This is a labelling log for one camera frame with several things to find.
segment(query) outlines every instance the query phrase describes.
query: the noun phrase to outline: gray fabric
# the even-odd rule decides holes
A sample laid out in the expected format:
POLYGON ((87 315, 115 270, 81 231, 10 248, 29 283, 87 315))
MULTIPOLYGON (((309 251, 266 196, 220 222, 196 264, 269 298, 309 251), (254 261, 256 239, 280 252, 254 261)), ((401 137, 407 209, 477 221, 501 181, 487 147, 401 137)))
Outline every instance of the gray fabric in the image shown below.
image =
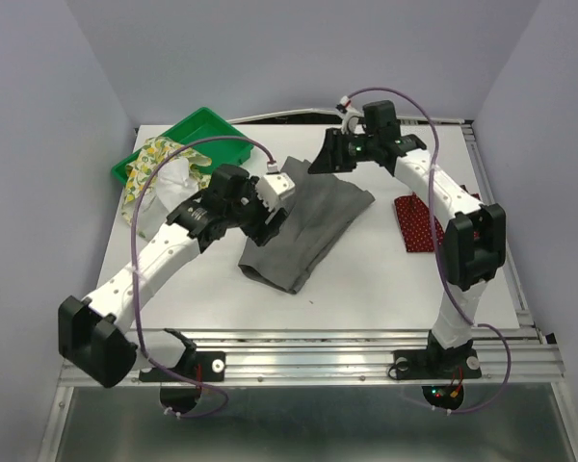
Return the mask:
POLYGON ((278 236, 257 247, 247 241, 238 266, 250 279, 296 294, 349 225, 371 203, 369 192, 334 175, 309 175, 308 161, 287 158, 282 171, 296 184, 278 236))

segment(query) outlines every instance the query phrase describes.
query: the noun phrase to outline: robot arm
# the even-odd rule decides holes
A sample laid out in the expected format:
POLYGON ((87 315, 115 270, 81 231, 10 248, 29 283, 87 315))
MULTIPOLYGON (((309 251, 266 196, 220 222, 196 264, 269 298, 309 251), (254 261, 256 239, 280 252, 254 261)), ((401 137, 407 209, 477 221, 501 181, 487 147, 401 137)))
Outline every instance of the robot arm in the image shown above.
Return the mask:
MULTIPOLYGON (((284 173, 257 178, 239 167, 218 167, 209 187, 172 211, 139 254, 142 309, 178 270, 222 238, 228 228, 239 227, 257 245, 265 245, 287 218, 282 205, 294 187, 284 173)), ((130 263, 83 300, 67 298, 58 320, 60 353, 104 387, 113 387, 131 370, 150 367, 139 352, 136 336, 127 333, 134 320, 130 263)), ((168 367, 196 348, 179 332, 168 329, 145 338, 154 356, 168 367)))
MULTIPOLYGON (((308 172, 348 172, 359 162, 376 162, 428 203, 430 153, 415 135, 401 136, 393 103, 367 104, 363 116, 342 104, 338 108, 347 111, 342 127, 327 129, 308 172), (353 131, 357 120, 364 122, 363 134, 353 131)), ((434 170, 433 192, 434 215, 445 230, 445 277, 455 300, 473 319, 487 281, 505 263, 505 212, 468 194, 439 167, 434 170)), ((397 353, 410 357, 406 368, 398 370, 399 379, 448 377, 450 370, 464 368, 466 358, 475 355, 470 326, 445 293, 426 351, 397 353)), ((466 371, 465 377, 479 377, 478 372, 466 371)))

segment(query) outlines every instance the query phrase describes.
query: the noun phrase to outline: red fabric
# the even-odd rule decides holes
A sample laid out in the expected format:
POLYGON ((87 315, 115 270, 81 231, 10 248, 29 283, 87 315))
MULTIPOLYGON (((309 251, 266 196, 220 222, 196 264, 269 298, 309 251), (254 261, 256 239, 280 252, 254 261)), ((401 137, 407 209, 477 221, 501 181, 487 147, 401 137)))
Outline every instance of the red fabric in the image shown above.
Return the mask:
MULTIPOLYGON (((479 199, 479 194, 471 194, 479 199)), ((415 194, 403 195, 394 200, 396 217, 403 233, 407 252, 434 252, 431 226, 429 224, 428 207, 415 194)), ((439 220, 435 218, 436 239, 439 245, 443 244, 445 234, 439 220)))

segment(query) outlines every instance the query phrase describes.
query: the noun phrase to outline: metal floor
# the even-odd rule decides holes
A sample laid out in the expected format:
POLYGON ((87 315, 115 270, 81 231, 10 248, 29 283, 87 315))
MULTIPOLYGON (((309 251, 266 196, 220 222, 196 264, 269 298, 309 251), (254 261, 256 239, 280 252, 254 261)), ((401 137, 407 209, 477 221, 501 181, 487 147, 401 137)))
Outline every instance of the metal floor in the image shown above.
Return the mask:
MULTIPOLYGON (((464 405, 496 387, 468 386, 464 405)), ((510 385, 486 411, 451 417, 406 401, 403 388, 232 390, 222 413, 190 421, 164 416, 158 389, 75 389, 57 460, 574 460, 548 384, 510 385)), ((419 387, 405 394, 421 398, 419 387)))

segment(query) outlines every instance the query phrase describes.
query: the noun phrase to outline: white table surface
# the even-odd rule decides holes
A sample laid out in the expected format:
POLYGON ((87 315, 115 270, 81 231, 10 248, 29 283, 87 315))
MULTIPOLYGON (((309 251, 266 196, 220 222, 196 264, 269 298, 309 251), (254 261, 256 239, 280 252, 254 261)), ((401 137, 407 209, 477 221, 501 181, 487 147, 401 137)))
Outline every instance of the white table surface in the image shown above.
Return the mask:
MULTIPOLYGON (((144 125, 135 144, 163 133, 169 126, 144 125)), ((279 164, 288 156, 312 160, 319 152, 322 125, 241 125, 240 130, 272 150, 279 164)), ((459 184, 478 192, 460 127, 438 128, 439 162, 459 184)), ((432 149, 425 126, 405 126, 432 149)), ((253 149, 243 165, 252 173, 265 171, 264 155, 253 149)), ((407 253, 393 210, 394 198, 409 189, 375 164, 360 165, 339 175, 376 198, 349 227, 314 270, 297 295, 247 279, 237 263, 246 238, 230 230, 204 254, 180 270, 144 308, 146 328, 178 329, 430 329, 439 309, 442 288, 433 254, 407 253)), ((129 228, 118 212, 99 284, 129 261, 129 228)), ((139 240, 138 249, 145 245, 139 240)), ((490 281, 477 321, 517 328, 518 320, 503 271, 490 281)))

